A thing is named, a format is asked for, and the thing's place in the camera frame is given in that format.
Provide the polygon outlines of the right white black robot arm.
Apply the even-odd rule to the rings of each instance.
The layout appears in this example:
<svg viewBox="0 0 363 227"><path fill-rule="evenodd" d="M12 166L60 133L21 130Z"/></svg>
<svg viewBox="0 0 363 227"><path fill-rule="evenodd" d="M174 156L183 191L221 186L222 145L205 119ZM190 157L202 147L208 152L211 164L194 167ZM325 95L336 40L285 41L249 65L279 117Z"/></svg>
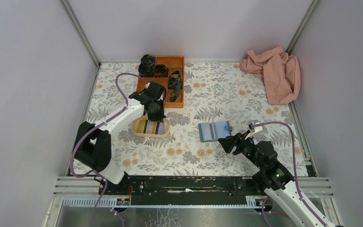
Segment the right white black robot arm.
<svg viewBox="0 0 363 227"><path fill-rule="evenodd" d="M243 134L219 138L218 142L227 154L242 154L259 171L252 178L256 194L266 194L274 200L300 227L336 227L302 192L298 180L277 159L277 152L270 141L257 144Z"/></svg>

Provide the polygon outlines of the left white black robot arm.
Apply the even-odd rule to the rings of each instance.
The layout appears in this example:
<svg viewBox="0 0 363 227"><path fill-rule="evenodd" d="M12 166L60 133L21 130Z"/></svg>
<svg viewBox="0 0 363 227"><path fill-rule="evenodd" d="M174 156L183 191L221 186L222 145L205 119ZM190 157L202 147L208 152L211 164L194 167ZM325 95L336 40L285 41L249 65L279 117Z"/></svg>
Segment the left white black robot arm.
<svg viewBox="0 0 363 227"><path fill-rule="evenodd" d="M126 96L125 104L111 116L96 123L81 123L72 151L72 160L81 162L109 181L109 187L114 193L126 192L126 173L112 161L111 136L142 116L148 117L152 122L162 122L165 118L165 96L164 86L150 82L141 92L135 91Z"/></svg>

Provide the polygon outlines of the beige oval tray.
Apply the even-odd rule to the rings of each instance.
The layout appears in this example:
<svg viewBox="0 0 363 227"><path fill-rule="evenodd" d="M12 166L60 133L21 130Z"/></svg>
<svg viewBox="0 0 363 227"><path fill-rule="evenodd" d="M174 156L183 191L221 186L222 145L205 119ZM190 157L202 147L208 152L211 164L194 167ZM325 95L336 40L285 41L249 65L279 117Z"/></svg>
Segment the beige oval tray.
<svg viewBox="0 0 363 227"><path fill-rule="evenodd" d="M142 116L133 121L131 128L133 133L139 137L163 139L170 135L170 122L166 118L154 122L147 116Z"/></svg>

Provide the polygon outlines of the blue leather card holder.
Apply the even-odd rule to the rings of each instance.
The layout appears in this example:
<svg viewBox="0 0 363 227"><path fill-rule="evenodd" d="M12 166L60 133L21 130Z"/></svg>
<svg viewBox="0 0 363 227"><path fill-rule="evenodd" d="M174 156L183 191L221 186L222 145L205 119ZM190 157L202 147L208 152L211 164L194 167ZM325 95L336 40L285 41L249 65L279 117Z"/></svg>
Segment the blue leather card holder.
<svg viewBox="0 0 363 227"><path fill-rule="evenodd" d="M206 122L198 124L200 142L212 142L231 136L233 128L228 121Z"/></svg>

